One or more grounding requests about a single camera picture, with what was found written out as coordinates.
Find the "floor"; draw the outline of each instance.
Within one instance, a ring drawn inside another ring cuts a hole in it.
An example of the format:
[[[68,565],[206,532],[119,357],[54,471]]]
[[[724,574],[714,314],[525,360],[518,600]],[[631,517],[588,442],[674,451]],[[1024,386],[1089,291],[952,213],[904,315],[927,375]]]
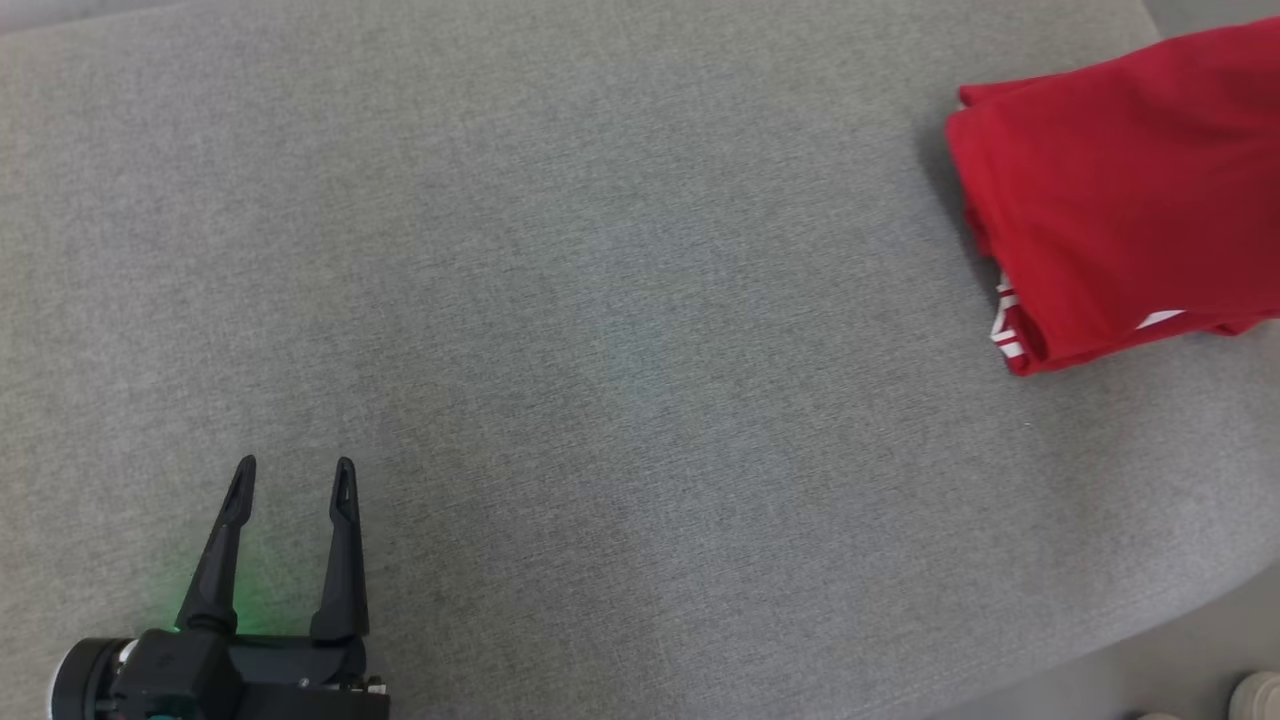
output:
[[[0,33],[174,1],[0,0]],[[1146,3],[1166,37],[1280,14],[1280,0]],[[1277,610],[1280,565],[1185,618],[931,720],[1133,720],[1143,711],[1220,720],[1240,678],[1280,670]]]

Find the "gray couch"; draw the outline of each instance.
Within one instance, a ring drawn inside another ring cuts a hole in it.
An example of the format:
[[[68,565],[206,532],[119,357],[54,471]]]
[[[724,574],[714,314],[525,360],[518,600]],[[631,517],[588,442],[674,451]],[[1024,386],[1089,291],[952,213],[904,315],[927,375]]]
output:
[[[941,126],[1137,0],[250,0],[0,37],[0,689],[342,454],[410,717],[919,717],[1280,557],[1280,332],[1016,379]]]

